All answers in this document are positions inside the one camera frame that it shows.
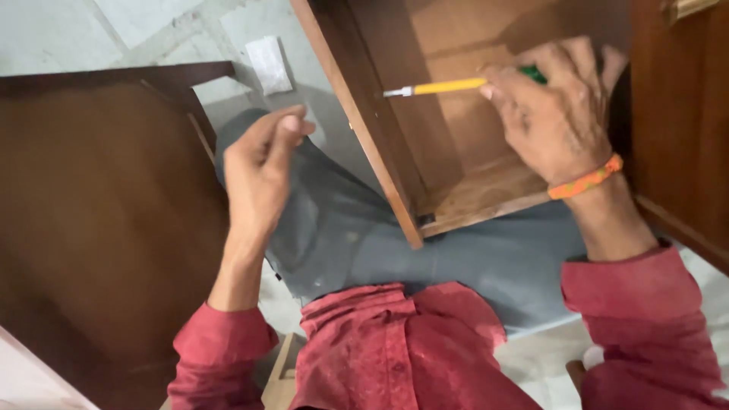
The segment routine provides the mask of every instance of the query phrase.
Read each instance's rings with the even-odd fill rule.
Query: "left hand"
[[[271,112],[223,153],[231,231],[249,246],[265,246],[284,210],[293,150],[316,129],[305,115],[303,105]]]

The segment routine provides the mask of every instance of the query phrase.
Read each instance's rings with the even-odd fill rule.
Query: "brass hardware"
[[[682,18],[716,6],[721,0],[672,0],[663,3],[663,14],[671,25]]]

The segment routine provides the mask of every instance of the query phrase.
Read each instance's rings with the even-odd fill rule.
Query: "green object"
[[[527,77],[531,78],[541,85],[547,84],[547,77],[542,75],[542,73],[537,70],[537,66],[520,67],[519,71],[521,71],[522,74],[526,75]]]

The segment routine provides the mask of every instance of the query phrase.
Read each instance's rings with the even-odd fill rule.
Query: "shirt sleeve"
[[[180,361],[167,389],[172,409],[263,409],[251,373],[277,344],[258,308],[220,312],[205,303],[174,340]]]
[[[604,363],[583,379],[584,409],[727,406],[712,397],[725,385],[701,291],[674,247],[621,262],[565,263],[562,293],[605,349]]]

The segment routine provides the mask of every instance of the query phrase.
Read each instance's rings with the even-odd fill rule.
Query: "cabinet door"
[[[652,224],[726,274],[729,2],[672,25],[662,3],[633,1],[636,199]]]
[[[144,83],[0,98],[0,326],[102,409],[158,409],[227,199],[191,117]]]

